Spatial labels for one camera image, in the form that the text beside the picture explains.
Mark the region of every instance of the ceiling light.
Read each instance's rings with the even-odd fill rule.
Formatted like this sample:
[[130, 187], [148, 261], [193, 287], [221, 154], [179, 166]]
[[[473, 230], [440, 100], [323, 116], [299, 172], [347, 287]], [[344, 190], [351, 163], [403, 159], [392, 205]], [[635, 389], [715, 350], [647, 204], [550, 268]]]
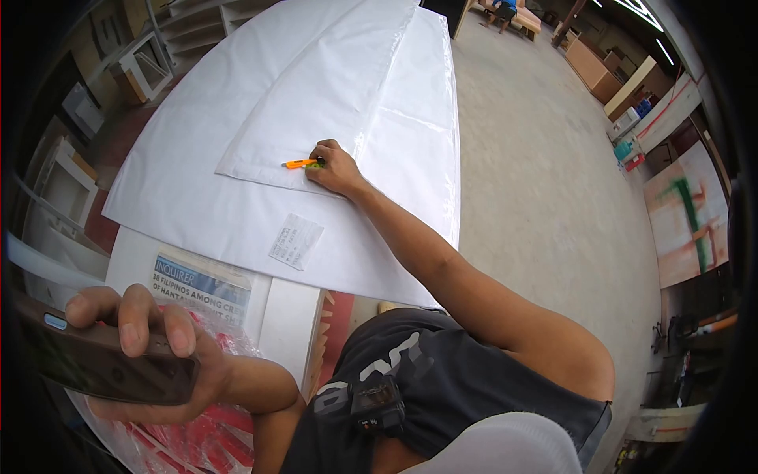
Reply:
[[656, 42], [658, 43], [658, 46], [660, 46], [661, 49], [663, 50], [663, 54], [666, 55], [666, 57], [669, 59], [669, 62], [671, 63], [671, 66], [673, 66], [674, 65], [674, 61], [671, 59], [671, 56], [669, 56], [669, 52], [666, 51], [666, 48], [663, 47], [663, 44], [661, 43], [661, 40], [658, 39], [658, 38], [656, 38]]
[[640, 0], [615, 0], [615, 2], [622, 7], [632, 10], [647, 23], [653, 25], [656, 30], [660, 31], [661, 33], [663, 32], [663, 28], [661, 27], [660, 23], [658, 23], [658, 20], [655, 19], [653, 14], [650, 13], [650, 10], [648, 10], [645, 5], [642, 5], [642, 2], [640, 2]]

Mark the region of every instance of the green paint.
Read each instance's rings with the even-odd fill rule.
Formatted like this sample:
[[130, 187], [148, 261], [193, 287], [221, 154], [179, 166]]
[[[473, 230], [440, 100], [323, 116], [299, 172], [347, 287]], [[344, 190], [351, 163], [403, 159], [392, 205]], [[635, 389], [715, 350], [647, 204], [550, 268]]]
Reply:
[[[690, 192], [690, 184], [687, 182], [686, 177], [678, 177], [669, 181], [670, 186], [658, 195], [658, 198], [664, 197], [671, 192], [677, 192], [681, 196], [681, 201], [684, 203], [684, 212], [687, 214], [687, 220], [690, 224], [691, 232], [694, 234], [700, 230], [700, 225], [697, 223], [697, 212], [695, 211], [695, 202], [692, 200], [692, 193]], [[697, 251], [697, 263], [700, 265], [700, 273], [703, 274], [708, 268], [708, 262], [706, 260], [706, 243], [703, 237], [695, 240], [695, 250]]]

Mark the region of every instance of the white plastic sheet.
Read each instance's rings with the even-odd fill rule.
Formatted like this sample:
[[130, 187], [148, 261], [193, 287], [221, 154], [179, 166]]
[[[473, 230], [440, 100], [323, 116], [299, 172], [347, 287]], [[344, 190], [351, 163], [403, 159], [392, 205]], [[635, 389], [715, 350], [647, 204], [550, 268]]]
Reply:
[[413, 16], [415, 0], [361, 0], [313, 39], [258, 100], [216, 172], [328, 194], [283, 162], [333, 138], [363, 150], [380, 91]]
[[[274, 277], [436, 306], [394, 259], [368, 219], [346, 200], [215, 173], [271, 84], [358, 3], [287, 0], [213, 48], [146, 125], [111, 188], [103, 214], [185, 250]], [[380, 93], [359, 167], [375, 186], [456, 247], [457, 127], [446, 21], [416, 8]], [[290, 130], [291, 137], [297, 133], [296, 127]], [[290, 213], [324, 227], [302, 272], [268, 257]]]

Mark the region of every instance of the phone button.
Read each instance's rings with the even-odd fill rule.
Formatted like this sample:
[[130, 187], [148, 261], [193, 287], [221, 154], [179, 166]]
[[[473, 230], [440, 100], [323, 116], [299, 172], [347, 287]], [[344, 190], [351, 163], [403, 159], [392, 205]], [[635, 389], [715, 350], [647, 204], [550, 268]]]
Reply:
[[65, 331], [66, 326], [68, 326], [68, 322], [66, 322], [65, 319], [60, 319], [57, 316], [53, 316], [49, 312], [45, 313], [45, 323], [52, 326], [53, 328], [60, 329], [61, 331]]

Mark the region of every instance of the black t-shirt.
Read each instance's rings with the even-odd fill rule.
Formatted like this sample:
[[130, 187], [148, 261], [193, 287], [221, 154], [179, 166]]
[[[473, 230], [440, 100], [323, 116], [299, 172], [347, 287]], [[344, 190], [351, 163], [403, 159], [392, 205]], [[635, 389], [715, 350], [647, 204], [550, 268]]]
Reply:
[[350, 422], [350, 387], [372, 372], [395, 376], [406, 418], [398, 438], [432, 458], [470, 425], [532, 412], [561, 425], [586, 469], [611, 420], [608, 402], [568, 391], [497, 347], [476, 341], [447, 315], [394, 309], [356, 329], [334, 377], [300, 419], [280, 472], [369, 473], [375, 438]]

